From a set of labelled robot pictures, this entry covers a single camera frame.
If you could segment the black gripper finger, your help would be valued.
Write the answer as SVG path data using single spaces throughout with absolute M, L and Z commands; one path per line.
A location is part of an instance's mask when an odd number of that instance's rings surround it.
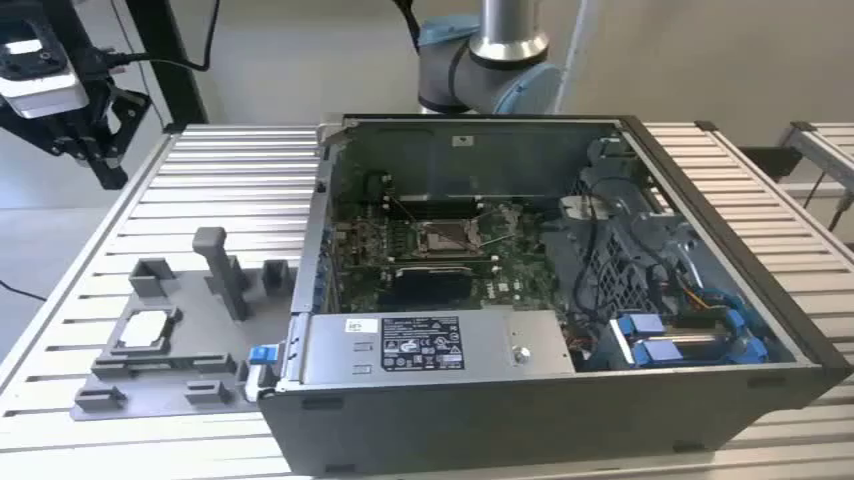
M 71 155 L 95 173 L 107 172 L 103 152 L 104 124 L 86 113 L 60 113 L 34 119 L 2 113 L 2 128 L 48 154 Z
M 122 160 L 151 108 L 151 97 L 119 87 L 95 96 L 90 133 L 90 167 L 104 190 L 122 190 L 128 175 Z

